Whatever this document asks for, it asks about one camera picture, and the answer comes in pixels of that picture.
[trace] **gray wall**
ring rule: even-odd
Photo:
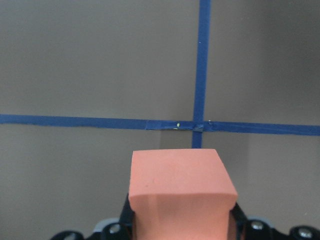
[[[0,1],[0,113],[191,120],[198,1]],[[320,125],[320,2],[212,3],[205,119]],[[320,228],[320,137],[204,133],[247,214]],[[186,131],[0,125],[0,238],[119,215],[134,150]]]

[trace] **metal screw head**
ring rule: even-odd
[[[116,234],[117,232],[119,232],[121,229],[120,224],[113,224],[110,228],[109,228],[109,233],[111,234]]]
[[[68,236],[66,236],[63,240],[75,240],[77,235],[75,233],[71,233]]]
[[[262,230],[264,228],[264,224],[260,221],[251,222],[251,227],[255,230]]]
[[[299,228],[298,233],[303,238],[306,238],[306,239],[312,238],[312,232],[308,228],[305,228],[305,227]]]

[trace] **blue painter's tape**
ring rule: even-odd
[[[0,124],[30,124],[54,127],[95,127],[144,130],[147,120],[72,116],[34,116],[0,114]]]
[[[210,12],[211,0],[200,0],[193,121],[204,120],[210,33]],[[201,146],[202,131],[194,131],[192,134],[192,148],[199,149],[201,148]]]
[[[317,125],[209,121],[205,124],[205,131],[222,131],[246,134],[291,134],[302,136],[320,136],[320,126]]]
[[[94,127],[132,130],[185,130],[193,131],[193,133],[196,134],[201,134],[202,132],[230,132],[246,134],[291,134],[301,136],[320,136],[320,126],[318,125],[290,125],[223,121],[170,121],[0,114],[0,124],[27,124],[52,127]]]

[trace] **orange foam block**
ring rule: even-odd
[[[214,149],[133,152],[136,240],[226,240],[237,196]]]

